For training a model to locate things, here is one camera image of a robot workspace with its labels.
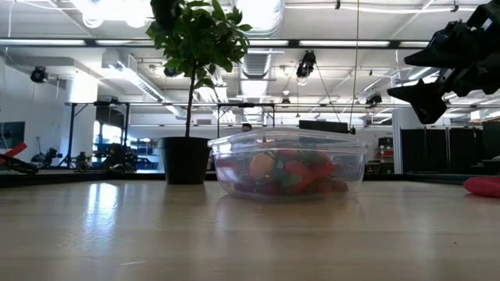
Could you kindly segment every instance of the plastic container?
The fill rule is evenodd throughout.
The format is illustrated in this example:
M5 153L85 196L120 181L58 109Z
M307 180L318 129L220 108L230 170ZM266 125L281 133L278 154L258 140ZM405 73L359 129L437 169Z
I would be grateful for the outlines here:
M227 193L264 200L352 194L368 152L356 136L288 128L239 133L209 146Z

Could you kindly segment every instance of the hanging wire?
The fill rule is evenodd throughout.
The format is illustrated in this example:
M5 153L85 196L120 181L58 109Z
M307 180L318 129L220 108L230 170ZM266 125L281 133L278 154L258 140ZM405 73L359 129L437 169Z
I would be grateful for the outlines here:
M352 103L351 103L351 114L349 115L349 128L352 124L352 110L354 109L354 102L356 97L356 77L358 76L358 53L359 53L359 1L358 0L358 12L356 15L356 55L354 64L354 85L352 86Z
M341 119L338 116L337 110L335 109L334 103L331 100L330 93L328 93L327 85L323 81L323 76L321 75L320 66L318 66L318 62L316 63L316 68L318 69L318 74L320 75L321 83L323 84L323 88L325 89L325 93L327 93L328 100L330 101L331 108L334 110L335 115L337 116L338 122L341 123Z

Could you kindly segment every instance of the table surface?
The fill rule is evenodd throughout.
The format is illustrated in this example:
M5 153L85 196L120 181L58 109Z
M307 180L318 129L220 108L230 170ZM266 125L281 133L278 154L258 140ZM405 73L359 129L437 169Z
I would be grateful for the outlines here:
M2 280L498 280L500 201L366 182L356 199L271 204L217 183L0 190Z

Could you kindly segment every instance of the ceiling light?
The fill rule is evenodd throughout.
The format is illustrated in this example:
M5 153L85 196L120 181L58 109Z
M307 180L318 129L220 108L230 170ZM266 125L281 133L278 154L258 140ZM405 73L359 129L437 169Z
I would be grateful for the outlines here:
M402 41L399 43L399 47L403 48L425 48L428 45L428 41Z
M163 106L159 102L133 102L130 106Z
M66 40L66 39L0 39L0 44L4 46L20 46L20 45L71 45L71 46L85 46L83 40Z
M288 46L288 40L250 40L250 46Z
M302 47L387 47L389 41L300 41L299 46Z
M141 47L149 47L153 46L153 42L151 40L96 40L96 44L101 46L141 46Z

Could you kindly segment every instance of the fluorescent light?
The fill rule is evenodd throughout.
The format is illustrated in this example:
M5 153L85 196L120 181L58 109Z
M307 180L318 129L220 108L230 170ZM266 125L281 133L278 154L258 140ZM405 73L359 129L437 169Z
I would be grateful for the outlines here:
M165 102L163 103L166 106L175 105L175 106L188 106L187 102ZM192 106L217 106L217 103L193 103Z
M256 54L256 55L284 55L284 51L276 51L276 50L248 50L247 54Z
M130 103L130 106L163 106L159 102L135 102L135 103Z
M421 69L419 72L411 75L410 77L408 77L409 80L415 80L415 79L418 79L420 78L425 72L429 71L430 70L430 67L426 67L426 68L423 68Z
M403 41L399 43L399 47L403 48L425 48L429 45L426 41Z
M299 46L303 47L355 47L356 43L359 47L387 47L389 41L300 41Z
M250 40L250 46L288 46L288 40Z
M0 44L17 46L17 45L71 45L71 46L85 46L83 40L65 40L65 39L0 39Z
M96 40L95 43L101 46L153 46L153 42L151 40Z

